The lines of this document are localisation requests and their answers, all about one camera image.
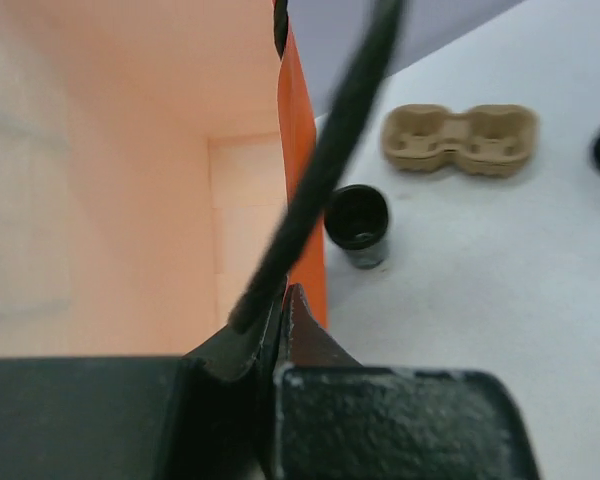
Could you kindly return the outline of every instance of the black cable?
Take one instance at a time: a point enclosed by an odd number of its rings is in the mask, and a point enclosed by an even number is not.
[[[287,35],[289,34],[288,4],[288,0],[277,0],[273,6],[273,41],[281,59],[284,55],[284,47],[287,45]]]
[[[246,332],[268,312],[280,282],[300,258],[340,181],[385,76],[405,3],[376,2],[371,25],[336,90],[331,113],[296,194],[246,291],[229,315],[229,325],[236,331]]]

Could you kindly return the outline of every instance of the black cup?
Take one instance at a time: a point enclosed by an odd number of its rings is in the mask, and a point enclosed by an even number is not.
[[[375,188],[349,185],[333,192],[324,224],[333,243],[355,267],[374,268],[387,258],[389,208]]]

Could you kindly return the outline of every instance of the molded pulp tray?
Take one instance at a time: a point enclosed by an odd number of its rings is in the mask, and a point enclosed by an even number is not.
[[[441,105],[403,105],[385,120],[382,149],[399,169],[431,172],[455,163],[470,174],[508,177],[531,158],[537,123],[520,105],[459,114]]]

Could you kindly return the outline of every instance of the orange panel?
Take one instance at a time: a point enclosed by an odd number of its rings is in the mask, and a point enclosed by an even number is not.
[[[291,27],[289,27],[287,45],[278,79],[278,116],[287,196],[292,198],[315,144],[316,128]],[[292,271],[291,281],[304,286],[313,315],[326,327],[327,285],[323,236],[322,222],[319,222],[305,248],[302,259]]]

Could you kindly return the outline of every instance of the white surface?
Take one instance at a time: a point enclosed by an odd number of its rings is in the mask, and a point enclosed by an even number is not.
[[[384,116],[405,103],[539,114],[534,160],[508,180],[400,174]],[[488,370],[505,382],[549,480],[600,480],[600,0],[533,0],[390,78],[347,183],[392,213],[386,265],[327,246],[331,332],[369,364]]]
[[[328,108],[329,94],[376,0],[294,0],[289,2],[293,33],[316,115]],[[521,0],[411,0],[408,26],[396,49],[391,73],[411,65],[471,31]]]

